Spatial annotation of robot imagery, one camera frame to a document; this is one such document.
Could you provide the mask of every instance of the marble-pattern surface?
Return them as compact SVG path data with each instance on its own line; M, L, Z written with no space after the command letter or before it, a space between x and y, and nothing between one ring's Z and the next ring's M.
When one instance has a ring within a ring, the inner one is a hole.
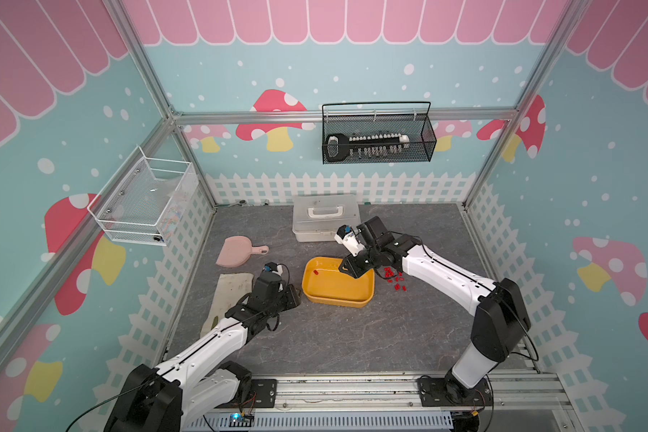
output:
M363 221L379 216L388 229L420 236L437 254L485 273L454 204L361 205L360 214ZM290 206L218 209L170 355L198 339L219 274L251 272L257 277L273 261L286 264L291 281L300 286L311 258L347 254L336 242L298 243L292 219ZM218 267L225 237L235 235L249 237L255 246L267 245L270 252L237 268ZM377 277L374 297L361 309L312 303L303 295L299 307L280 315L275 332L259 333L228 358L256 375L449 369L468 345L473 317L427 283L412 277L404 282L407 291L396 291L393 283ZM525 366L509 358L500 367Z

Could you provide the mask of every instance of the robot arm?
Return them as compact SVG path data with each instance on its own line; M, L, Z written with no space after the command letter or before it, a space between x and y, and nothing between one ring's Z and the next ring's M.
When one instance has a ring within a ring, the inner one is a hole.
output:
M417 237L402 234L395 238L379 217L359 225L358 230L364 245L351 227L338 229L337 242L350 252L339 267L341 272L359 278L371 269L393 267L432 285L475 317L471 343L445 377L449 399L462 402L469 390L507 358L523 336L523 328L530 328L518 285L469 272L434 254Z

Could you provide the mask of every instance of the yellow tray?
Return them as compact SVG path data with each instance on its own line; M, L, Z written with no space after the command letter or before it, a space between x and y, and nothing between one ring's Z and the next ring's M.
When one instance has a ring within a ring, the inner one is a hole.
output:
M338 271L343 260L317 256L305 267L302 291L314 303L363 307L374 296L374 273L355 279Z

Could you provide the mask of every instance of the wire mesh basket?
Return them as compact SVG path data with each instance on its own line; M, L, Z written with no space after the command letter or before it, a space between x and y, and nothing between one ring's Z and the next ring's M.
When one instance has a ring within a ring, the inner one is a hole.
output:
M322 105L323 162L429 162L437 145L430 105L425 101Z
M140 147L135 154L105 203L96 204L108 184L87 209L112 241L165 246L197 189L197 173L191 162L147 158Z

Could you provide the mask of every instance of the black cable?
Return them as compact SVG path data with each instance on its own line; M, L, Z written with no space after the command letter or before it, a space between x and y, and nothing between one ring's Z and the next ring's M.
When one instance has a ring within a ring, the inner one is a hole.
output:
M211 429L211 432L216 432L213 427L208 423L207 416L202 414L202 417L204 418L204 421L207 423L208 428Z
M138 389L140 389L140 388L142 388L142 387L144 387L144 386L146 386L146 385L152 384L152 383L153 383L153 380L150 381L150 382L144 382L144 383L141 383L140 385L138 385L138 386L136 386L136 387L134 387L134 388L131 388L131 389L129 389L128 391L124 391L124 392L122 392L122 393L118 393L118 394L116 394L115 396L113 396L113 397L111 397L111 398L108 398L108 399L104 400L104 402L101 402L100 404L97 404L97 405L92 406L91 408L89 408L88 410L86 410L86 411L84 411L82 414L80 414L76 419L72 420L72 423L70 423L69 426L67 427L67 429L65 429L65 432L69 432L69 429L70 429L72 426L74 426L75 423L77 423L77 420L79 420L80 418L84 417L85 415L87 415L87 414L90 413L91 411L95 410L95 409L98 408L99 406L101 406L101 405L103 405L103 404L107 404L108 402L110 402L110 401L113 400L113 399L117 399L118 397L120 397L120 396L122 396L122 395L126 395L127 393L131 393L131 392L133 392L133 391L135 391L135 390L138 390Z

